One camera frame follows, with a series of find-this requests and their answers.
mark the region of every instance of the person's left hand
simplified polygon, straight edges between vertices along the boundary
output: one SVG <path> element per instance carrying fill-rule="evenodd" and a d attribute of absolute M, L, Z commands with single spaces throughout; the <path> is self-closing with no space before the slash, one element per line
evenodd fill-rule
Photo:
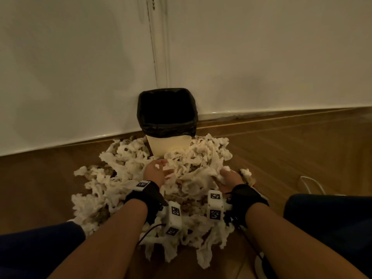
<path fill-rule="evenodd" d="M 174 172 L 173 169 L 163 170 L 163 167 L 167 162 L 166 159 L 157 159 L 150 162 L 143 173 L 143 180 L 153 181 L 160 188 L 165 183 L 165 180 L 168 179 L 165 177 Z"/>

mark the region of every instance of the person's right hand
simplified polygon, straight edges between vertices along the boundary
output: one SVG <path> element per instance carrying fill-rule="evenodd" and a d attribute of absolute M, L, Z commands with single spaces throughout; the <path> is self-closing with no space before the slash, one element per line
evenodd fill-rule
<path fill-rule="evenodd" d="M 212 179 L 217 184 L 220 191 L 224 194 L 231 192 L 235 186 L 244 184 L 243 179 L 241 178 L 239 173 L 233 170 L 227 171 L 225 169 L 221 169 L 220 174 L 224 178 L 226 184 L 222 184 L 220 181 L 217 180 L 215 176 L 212 176 Z"/>

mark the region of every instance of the trash can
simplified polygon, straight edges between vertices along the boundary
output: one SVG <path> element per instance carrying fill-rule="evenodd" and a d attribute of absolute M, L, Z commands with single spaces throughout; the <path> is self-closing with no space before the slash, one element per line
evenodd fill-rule
<path fill-rule="evenodd" d="M 195 136 L 198 111 L 185 88 L 144 91 L 139 95 L 137 119 L 157 157 L 176 149 L 187 149 Z"/>

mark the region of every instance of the black cable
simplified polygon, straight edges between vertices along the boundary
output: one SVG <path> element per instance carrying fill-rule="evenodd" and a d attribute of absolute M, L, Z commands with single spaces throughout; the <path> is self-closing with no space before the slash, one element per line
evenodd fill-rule
<path fill-rule="evenodd" d="M 166 224 L 165 223 L 161 223 L 161 224 L 157 224 L 155 226 L 152 226 L 144 235 L 143 237 L 138 241 L 137 245 L 139 245 L 143 239 L 145 239 L 145 237 L 147 236 L 148 233 L 151 232 L 152 229 L 154 229 L 155 227 L 158 227 L 158 226 L 165 226 Z"/>
<path fill-rule="evenodd" d="M 237 225 L 235 225 L 235 227 L 240 231 L 240 233 L 243 234 L 244 238 L 247 240 L 247 242 L 249 243 L 249 245 L 255 251 L 256 255 L 261 259 L 261 261 L 263 261 L 262 256 L 260 255 L 260 253 L 258 252 L 258 250 L 256 250 L 256 248 L 254 247 L 254 245 L 252 244 L 252 242 L 248 239 L 247 235 L 245 234 L 245 232 L 243 231 L 243 229 L 241 229 L 240 225 L 237 224 Z"/>

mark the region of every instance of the wooden floor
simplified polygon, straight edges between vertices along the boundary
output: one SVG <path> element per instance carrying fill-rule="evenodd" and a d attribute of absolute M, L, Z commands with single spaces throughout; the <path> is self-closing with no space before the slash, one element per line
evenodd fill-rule
<path fill-rule="evenodd" d="M 295 112 L 236 121 L 199 123 L 198 135 L 228 137 L 233 169 L 249 168 L 256 188 L 282 214 L 288 197 L 302 190 L 301 175 L 318 180 L 328 194 L 372 195 L 372 108 Z M 96 164 L 111 141 L 0 157 L 0 234 L 72 218 L 71 195 L 83 192 L 73 171 Z M 254 278 L 253 250 L 237 233 L 224 250 L 214 247 L 211 267 L 202 270 L 191 248 L 164 263 L 158 247 L 151 262 L 136 251 L 128 278 Z"/>

